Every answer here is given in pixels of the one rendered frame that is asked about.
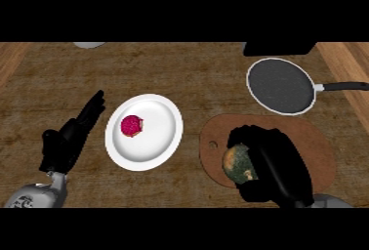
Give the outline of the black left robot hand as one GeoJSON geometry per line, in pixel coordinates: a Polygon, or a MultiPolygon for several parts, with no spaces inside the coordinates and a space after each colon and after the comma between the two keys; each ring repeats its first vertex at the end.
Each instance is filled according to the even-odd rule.
{"type": "Polygon", "coordinates": [[[104,110],[103,91],[88,100],[79,115],[70,118],[60,130],[47,129],[41,134],[42,159],[38,170],[66,174],[76,163],[90,131],[104,110]]]}

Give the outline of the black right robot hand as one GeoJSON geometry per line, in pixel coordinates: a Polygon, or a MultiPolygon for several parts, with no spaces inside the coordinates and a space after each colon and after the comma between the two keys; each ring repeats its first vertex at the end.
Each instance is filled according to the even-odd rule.
{"type": "Polygon", "coordinates": [[[308,170],[287,135],[256,125],[236,127],[227,148],[243,144],[258,179],[236,184],[246,202],[273,201],[280,208],[305,208],[314,203],[308,170]]]}

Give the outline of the green and orange squash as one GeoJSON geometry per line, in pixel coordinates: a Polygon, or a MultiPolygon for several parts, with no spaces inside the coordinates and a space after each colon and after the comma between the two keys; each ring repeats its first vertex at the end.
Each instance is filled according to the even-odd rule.
{"type": "Polygon", "coordinates": [[[221,158],[221,169],[225,177],[239,185],[258,179],[255,168],[243,144],[228,148],[221,158]]]}

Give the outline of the brown wooden cutting board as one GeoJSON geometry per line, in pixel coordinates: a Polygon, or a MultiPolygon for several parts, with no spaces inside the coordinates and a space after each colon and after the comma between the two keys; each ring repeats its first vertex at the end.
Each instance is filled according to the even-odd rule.
{"type": "Polygon", "coordinates": [[[321,193],[335,180],[335,154],[317,127],[295,116],[219,114],[208,120],[199,137],[199,156],[212,180],[224,187],[234,188],[234,183],[221,170],[221,158],[230,131],[242,125],[277,128],[287,135],[308,169],[312,192],[321,193]]]}

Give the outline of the dark grey frying pan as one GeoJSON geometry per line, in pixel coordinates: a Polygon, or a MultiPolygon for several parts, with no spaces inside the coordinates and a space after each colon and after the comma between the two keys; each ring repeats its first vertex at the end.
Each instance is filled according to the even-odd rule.
{"type": "Polygon", "coordinates": [[[264,58],[247,68],[246,88],[256,103],[268,111],[295,116],[311,109],[320,92],[369,91],[369,83],[317,84],[293,62],[280,58],[264,58]]]}

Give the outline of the white oval plate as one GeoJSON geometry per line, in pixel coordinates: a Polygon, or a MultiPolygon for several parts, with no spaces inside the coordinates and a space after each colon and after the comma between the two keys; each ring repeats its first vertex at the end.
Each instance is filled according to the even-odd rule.
{"type": "Polygon", "coordinates": [[[115,164],[129,171],[147,171],[174,153],[183,134],[183,120],[172,101],[160,95],[143,94],[113,110],[104,128],[104,148],[115,164]],[[143,131],[126,137],[121,121],[128,115],[143,119],[143,131]]]}

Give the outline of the pale grey round object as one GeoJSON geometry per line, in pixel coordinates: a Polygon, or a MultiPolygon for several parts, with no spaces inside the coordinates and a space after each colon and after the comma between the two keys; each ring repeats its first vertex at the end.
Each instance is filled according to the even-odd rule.
{"type": "Polygon", "coordinates": [[[82,49],[93,49],[101,46],[104,42],[73,42],[73,45],[82,49]]]}

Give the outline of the black appliance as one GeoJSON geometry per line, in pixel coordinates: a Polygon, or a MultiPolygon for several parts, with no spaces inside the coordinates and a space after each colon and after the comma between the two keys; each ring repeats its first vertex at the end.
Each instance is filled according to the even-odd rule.
{"type": "Polygon", "coordinates": [[[314,45],[314,42],[245,42],[242,53],[245,57],[305,55],[314,45]]]}

